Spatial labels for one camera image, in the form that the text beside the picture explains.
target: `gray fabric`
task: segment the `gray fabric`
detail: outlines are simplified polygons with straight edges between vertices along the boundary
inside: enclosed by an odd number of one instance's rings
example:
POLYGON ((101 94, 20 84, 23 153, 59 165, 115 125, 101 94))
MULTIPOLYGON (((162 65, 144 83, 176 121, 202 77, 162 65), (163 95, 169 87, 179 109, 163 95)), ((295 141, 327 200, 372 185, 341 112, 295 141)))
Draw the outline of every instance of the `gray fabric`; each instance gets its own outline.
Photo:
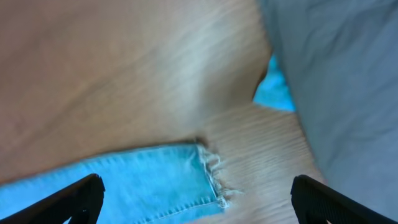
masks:
POLYGON ((328 185, 398 220, 398 1, 260 2, 328 185))

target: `black object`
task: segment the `black object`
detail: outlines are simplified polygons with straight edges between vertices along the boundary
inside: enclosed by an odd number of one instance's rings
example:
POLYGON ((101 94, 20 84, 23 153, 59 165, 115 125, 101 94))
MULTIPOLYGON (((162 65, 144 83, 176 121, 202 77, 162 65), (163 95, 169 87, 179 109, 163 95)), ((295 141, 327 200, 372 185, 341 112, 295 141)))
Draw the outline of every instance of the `black object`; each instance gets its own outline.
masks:
POLYGON ((0 224, 94 224, 104 200, 104 183, 90 174, 51 196, 3 219, 0 224))
POLYGON ((295 177, 290 194, 300 224, 397 224, 306 175, 295 177))

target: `blue cloth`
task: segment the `blue cloth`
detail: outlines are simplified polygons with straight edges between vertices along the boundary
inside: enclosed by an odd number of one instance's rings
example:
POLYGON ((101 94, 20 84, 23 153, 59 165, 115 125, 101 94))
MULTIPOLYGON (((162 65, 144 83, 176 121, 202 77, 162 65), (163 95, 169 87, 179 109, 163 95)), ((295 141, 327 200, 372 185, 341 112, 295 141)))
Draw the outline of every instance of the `blue cloth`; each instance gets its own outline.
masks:
POLYGON ((289 88, 275 55, 269 60, 267 75, 258 86, 253 102, 277 110, 295 111, 289 88))
POLYGON ((147 147, 87 159, 0 187, 0 218, 96 173, 104 186, 97 223, 183 223, 223 209, 199 145, 147 147))

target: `frayed thread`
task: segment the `frayed thread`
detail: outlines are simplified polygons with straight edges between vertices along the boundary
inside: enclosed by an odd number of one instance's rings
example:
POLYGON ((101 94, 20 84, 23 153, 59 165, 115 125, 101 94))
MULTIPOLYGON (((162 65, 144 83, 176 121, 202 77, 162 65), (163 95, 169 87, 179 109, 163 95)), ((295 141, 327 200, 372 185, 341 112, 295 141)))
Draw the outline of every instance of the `frayed thread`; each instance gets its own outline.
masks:
POLYGON ((206 170, 213 193, 217 197, 218 205, 221 208, 229 208, 231 206, 230 197, 236 194, 242 194, 242 191, 225 187, 220 183, 218 174, 220 173, 223 163, 219 155, 208 151, 201 144, 198 144, 198 152, 200 162, 206 170))

